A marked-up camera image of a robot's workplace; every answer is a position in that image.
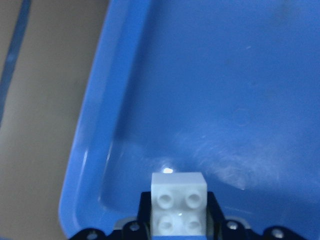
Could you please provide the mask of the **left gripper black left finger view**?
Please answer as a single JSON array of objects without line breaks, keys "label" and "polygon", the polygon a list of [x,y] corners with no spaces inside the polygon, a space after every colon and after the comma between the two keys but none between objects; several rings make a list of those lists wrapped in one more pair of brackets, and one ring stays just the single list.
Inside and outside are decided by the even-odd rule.
[{"label": "left gripper black left finger view", "polygon": [[151,192],[142,192],[135,220],[127,221],[109,235],[97,228],[85,228],[69,240],[151,240]]}]

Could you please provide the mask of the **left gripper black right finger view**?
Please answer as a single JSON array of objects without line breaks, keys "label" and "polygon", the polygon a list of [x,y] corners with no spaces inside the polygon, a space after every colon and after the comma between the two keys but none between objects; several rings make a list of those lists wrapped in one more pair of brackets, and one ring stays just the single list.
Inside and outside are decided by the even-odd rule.
[{"label": "left gripper black right finger view", "polygon": [[207,193],[206,238],[208,240],[303,240],[304,237],[279,225],[254,232],[239,220],[226,218],[212,191]]}]

